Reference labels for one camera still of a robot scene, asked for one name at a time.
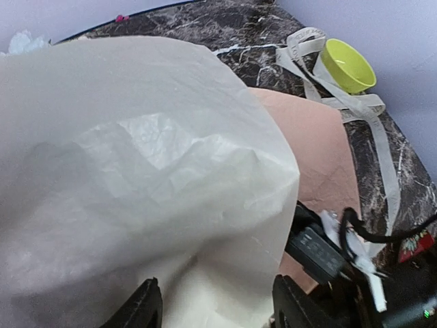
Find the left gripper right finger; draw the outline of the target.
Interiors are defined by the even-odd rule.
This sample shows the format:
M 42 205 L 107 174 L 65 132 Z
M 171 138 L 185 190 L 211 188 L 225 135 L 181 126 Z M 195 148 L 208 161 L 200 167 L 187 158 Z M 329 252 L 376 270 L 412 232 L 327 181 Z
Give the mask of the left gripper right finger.
M 291 328 L 342 327 L 287 275 L 277 275 L 272 287 L 274 326 Z

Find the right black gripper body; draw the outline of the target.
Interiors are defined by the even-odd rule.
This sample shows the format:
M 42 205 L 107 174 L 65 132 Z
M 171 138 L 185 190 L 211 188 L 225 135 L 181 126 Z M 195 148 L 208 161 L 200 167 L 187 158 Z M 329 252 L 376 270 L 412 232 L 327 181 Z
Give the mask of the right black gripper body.
M 354 280 L 347 285 L 350 307 L 348 327 L 435 327 L 436 326 L 436 244 L 420 252 L 407 251 L 405 259 L 378 270 L 367 254 L 359 253 L 348 241 L 348 233 L 376 245 L 415 239 L 436 222 L 429 218 L 417 227 L 391 236 L 372 234 L 357 218 L 344 218 L 339 228 L 342 254 L 354 267 Z

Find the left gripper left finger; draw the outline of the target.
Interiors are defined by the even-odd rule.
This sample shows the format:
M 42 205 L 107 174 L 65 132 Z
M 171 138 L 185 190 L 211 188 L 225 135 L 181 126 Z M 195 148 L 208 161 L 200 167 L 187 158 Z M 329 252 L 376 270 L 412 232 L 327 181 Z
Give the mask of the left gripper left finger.
M 114 327 L 162 327 L 163 299 L 158 280 L 145 280 L 114 314 Z

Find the beige wrapping paper sheet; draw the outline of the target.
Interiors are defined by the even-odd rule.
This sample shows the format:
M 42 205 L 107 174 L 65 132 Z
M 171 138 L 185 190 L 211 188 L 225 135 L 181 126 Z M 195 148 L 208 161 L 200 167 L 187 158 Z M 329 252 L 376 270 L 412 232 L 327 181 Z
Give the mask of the beige wrapping paper sheet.
M 261 327 L 294 208 L 359 208 L 338 110 L 162 37 L 1 56 L 1 326 L 99 327 L 147 278 L 165 327 Z

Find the blue fake flower stem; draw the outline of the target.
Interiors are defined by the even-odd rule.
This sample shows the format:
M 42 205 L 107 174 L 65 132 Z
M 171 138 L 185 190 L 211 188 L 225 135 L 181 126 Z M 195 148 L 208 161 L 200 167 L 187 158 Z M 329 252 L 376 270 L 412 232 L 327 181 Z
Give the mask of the blue fake flower stem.
M 21 55 L 34 50 L 47 48 L 50 45 L 51 40 L 45 40 L 44 36 L 33 38 L 28 30 L 23 30 L 13 35 L 8 46 L 8 51 L 1 52 L 1 56 Z

